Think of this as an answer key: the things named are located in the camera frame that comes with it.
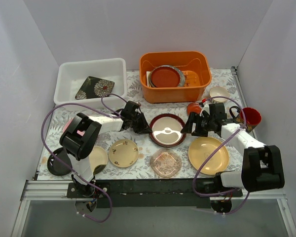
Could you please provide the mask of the large yellow bear plate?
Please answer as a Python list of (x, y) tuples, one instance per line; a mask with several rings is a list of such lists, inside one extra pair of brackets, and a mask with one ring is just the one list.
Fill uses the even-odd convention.
[[(212, 137), (196, 138), (188, 149), (188, 158), (195, 169), (203, 164), (210, 154), (222, 143)], [(225, 146), (222, 146), (205, 164), (201, 173), (215, 175), (217, 172), (225, 171), (229, 165), (229, 153)]]

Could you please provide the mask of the red rimmed cream plate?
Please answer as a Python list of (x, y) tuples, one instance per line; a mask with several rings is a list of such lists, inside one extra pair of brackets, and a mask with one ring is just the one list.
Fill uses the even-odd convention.
[(186, 134), (181, 133), (185, 122), (175, 114), (160, 114), (150, 122), (151, 140), (159, 146), (172, 148), (181, 144)]

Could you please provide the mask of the black square floral plate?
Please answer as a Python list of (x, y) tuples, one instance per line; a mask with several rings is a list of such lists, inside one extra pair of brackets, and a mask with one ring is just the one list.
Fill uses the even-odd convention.
[(107, 97), (115, 83), (111, 80), (88, 76), (75, 95), (76, 100)]

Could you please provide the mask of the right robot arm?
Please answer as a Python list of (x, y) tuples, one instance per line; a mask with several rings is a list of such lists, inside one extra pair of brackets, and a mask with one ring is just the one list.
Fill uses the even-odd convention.
[(191, 112), (183, 134), (206, 137), (212, 131), (226, 142), (230, 142), (243, 156), (242, 168), (236, 171), (220, 171), (213, 178), (216, 195), (224, 196), (236, 189), (257, 192), (281, 189), (285, 185), (280, 149), (266, 145), (253, 138), (243, 123), (227, 118), (226, 114), (211, 115)]

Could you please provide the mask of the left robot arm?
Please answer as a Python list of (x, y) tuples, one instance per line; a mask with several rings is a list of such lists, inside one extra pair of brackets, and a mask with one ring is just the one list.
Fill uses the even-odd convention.
[(74, 186), (83, 197), (91, 197), (95, 192), (95, 185), (91, 182), (95, 175), (89, 155), (98, 135), (129, 128), (132, 128), (136, 134), (152, 133), (140, 106), (133, 101), (128, 101), (123, 109), (112, 111), (111, 116), (94, 118), (78, 113), (65, 129), (60, 138), (60, 145), (71, 161)]

